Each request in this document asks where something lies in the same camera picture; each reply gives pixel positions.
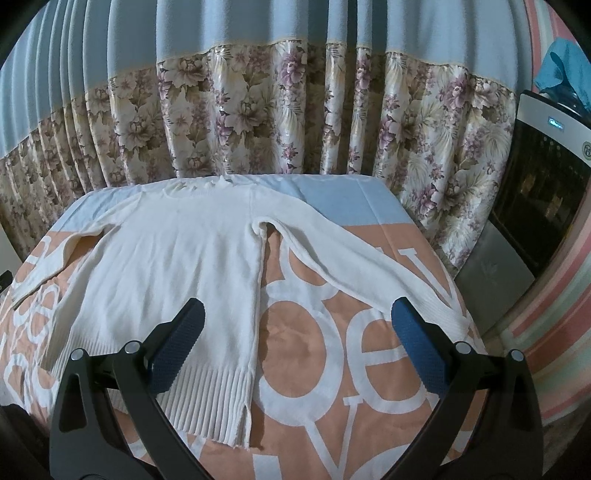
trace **bedsheet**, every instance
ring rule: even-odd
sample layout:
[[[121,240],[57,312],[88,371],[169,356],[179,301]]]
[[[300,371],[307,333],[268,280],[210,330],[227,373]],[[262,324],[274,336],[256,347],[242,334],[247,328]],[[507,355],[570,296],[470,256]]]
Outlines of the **bedsheet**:
[[[228,178],[235,183],[256,181],[299,197],[415,272],[443,301],[467,314],[439,258],[379,180],[358,176]],[[54,250],[69,232],[128,196],[163,184],[105,189],[78,200],[31,253],[17,272],[17,280],[22,281],[36,261]],[[68,267],[16,312],[8,308],[10,291],[0,309],[0,372],[15,402],[42,424],[51,420],[58,388],[56,379],[38,367],[51,312],[94,243],[95,239],[81,242]],[[420,431],[437,396],[425,391],[383,316],[323,283],[272,229],[264,258],[251,448],[232,449],[179,432],[181,438],[216,479],[380,478]],[[274,285],[272,297],[266,294],[270,285]],[[478,338],[474,327],[471,335]],[[477,395],[448,459],[463,451],[482,403],[483,396]],[[119,408],[116,416],[133,454],[150,461],[131,419]],[[294,409],[299,416],[288,414]]]

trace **floral pattern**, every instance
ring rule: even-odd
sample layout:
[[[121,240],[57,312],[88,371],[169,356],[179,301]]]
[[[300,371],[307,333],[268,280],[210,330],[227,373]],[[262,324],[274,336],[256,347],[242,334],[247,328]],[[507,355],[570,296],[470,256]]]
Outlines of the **floral pattern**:
[[[23,258],[84,193],[171,177],[374,175],[455,274],[509,153],[515,95],[462,66],[299,40],[224,45],[124,72],[0,160],[0,222]]]

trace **sweater sleeve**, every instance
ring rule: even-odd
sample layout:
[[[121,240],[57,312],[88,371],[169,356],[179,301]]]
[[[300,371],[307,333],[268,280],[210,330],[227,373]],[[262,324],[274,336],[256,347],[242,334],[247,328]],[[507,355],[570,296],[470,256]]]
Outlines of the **sweater sleeve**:
[[[100,218],[85,226],[80,232],[72,233],[53,252],[40,259],[24,281],[14,288],[12,292],[12,308],[17,309],[31,293],[36,291],[47,280],[60,273],[67,266],[70,256],[82,238],[108,233],[120,225],[135,210],[143,195],[145,193],[133,195],[109,209]]]
[[[445,305],[430,285],[310,205],[256,187],[251,209],[254,228],[273,224],[302,263],[339,290],[382,312],[387,320],[391,320],[394,301],[406,297],[426,322],[438,325],[452,342],[467,339],[469,319]]]

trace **light blue curtain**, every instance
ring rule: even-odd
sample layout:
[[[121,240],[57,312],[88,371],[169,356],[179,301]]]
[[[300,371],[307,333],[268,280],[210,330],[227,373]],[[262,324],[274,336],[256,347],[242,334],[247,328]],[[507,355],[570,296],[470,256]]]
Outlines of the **light blue curtain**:
[[[106,186],[363,173],[454,273],[530,85],[523,0],[51,0],[0,70],[0,222],[24,256]]]

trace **light blue bedsheet section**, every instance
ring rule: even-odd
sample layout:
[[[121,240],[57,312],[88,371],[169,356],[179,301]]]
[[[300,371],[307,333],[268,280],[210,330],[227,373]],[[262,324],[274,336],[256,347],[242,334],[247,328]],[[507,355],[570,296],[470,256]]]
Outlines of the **light blue bedsheet section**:
[[[254,182],[299,198],[312,205],[331,222],[341,226],[412,223],[398,200],[385,185],[373,177],[343,175],[230,175],[234,183]],[[97,190],[84,195],[66,210],[51,228],[53,231],[77,231],[130,196],[162,189],[177,179],[148,185]],[[204,181],[183,179],[182,181]]]

